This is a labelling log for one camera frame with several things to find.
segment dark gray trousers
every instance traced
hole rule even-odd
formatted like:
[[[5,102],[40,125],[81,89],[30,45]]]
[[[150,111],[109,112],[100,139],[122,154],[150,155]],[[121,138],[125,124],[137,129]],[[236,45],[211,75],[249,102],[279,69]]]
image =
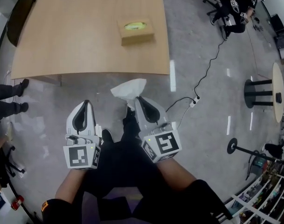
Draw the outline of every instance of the dark gray trousers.
[[[21,94],[21,85],[4,85],[0,84],[0,100],[13,97]],[[0,101],[0,120],[13,114],[18,114],[21,110],[21,105],[15,102],[7,103]]]

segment white plug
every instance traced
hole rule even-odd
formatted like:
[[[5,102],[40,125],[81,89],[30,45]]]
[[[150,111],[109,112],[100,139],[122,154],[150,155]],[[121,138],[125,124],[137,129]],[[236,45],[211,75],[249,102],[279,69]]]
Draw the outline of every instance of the white plug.
[[[199,102],[199,100],[200,100],[200,97],[196,96],[196,97],[194,98],[195,103],[194,103],[194,101],[192,100],[192,102],[190,102],[189,106],[190,106],[191,108],[194,108],[194,106]]]

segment round table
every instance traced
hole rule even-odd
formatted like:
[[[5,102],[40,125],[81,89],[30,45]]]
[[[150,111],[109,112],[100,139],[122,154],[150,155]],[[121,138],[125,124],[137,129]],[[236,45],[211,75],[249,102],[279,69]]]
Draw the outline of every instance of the round table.
[[[272,91],[256,92],[255,85],[271,84]],[[276,101],[276,94],[281,93],[281,102]],[[272,96],[273,102],[256,102],[257,96]],[[255,105],[273,106],[276,121],[282,120],[284,112],[284,81],[282,72],[277,63],[272,67],[272,80],[251,81],[247,80],[244,85],[244,101],[248,108]]]

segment table leg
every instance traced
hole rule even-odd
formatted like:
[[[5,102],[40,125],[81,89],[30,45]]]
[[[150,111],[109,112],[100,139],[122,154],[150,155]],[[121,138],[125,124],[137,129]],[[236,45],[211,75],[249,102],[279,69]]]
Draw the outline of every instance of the table leg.
[[[271,84],[272,80],[252,81],[247,85],[260,85],[260,84]]]
[[[43,81],[43,82],[58,85],[58,86],[61,86],[61,84],[62,84],[61,83],[61,79],[62,79],[61,75],[31,77],[31,79]]]
[[[253,105],[273,106],[273,102],[253,102]]]
[[[246,92],[244,96],[270,96],[272,91],[261,91],[261,92]]]

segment wooden table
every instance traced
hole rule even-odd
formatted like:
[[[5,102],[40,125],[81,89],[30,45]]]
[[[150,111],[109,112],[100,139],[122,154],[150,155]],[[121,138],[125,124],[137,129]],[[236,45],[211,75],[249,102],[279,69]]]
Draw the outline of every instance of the wooden table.
[[[256,92],[255,85],[271,84],[272,91]],[[276,94],[281,93],[281,103],[276,101]],[[256,102],[257,96],[272,96],[273,102]],[[277,63],[272,67],[272,80],[255,81],[247,80],[244,86],[244,99],[248,108],[254,105],[273,106],[276,121],[282,120],[284,113],[284,81],[281,69]]]
[[[121,46],[117,20],[149,18],[154,40]],[[37,0],[26,21],[11,78],[82,72],[169,74],[163,0]]]

